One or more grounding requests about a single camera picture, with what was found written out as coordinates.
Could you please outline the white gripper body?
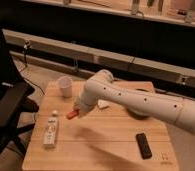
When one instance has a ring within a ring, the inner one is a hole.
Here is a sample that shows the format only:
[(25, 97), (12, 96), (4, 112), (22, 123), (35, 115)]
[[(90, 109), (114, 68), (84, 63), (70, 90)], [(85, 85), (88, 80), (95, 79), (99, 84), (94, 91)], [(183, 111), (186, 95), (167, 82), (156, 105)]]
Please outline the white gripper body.
[(82, 118), (91, 112), (96, 106), (95, 101), (82, 99), (78, 96), (74, 102), (73, 108), (78, 111), (78, 117)]

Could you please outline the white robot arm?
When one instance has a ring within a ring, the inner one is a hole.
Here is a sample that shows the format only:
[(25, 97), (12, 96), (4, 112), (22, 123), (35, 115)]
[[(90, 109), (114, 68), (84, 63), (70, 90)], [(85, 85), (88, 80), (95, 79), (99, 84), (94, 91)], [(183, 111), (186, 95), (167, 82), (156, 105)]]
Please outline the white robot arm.
[(195, 134), (193, 100), (122, 88), (113, 83), (113, 75), (108, 70), (98, 71), (84, 83), (74, 108), (83, 117), (94, 109), (99, 99), (123, 105)]

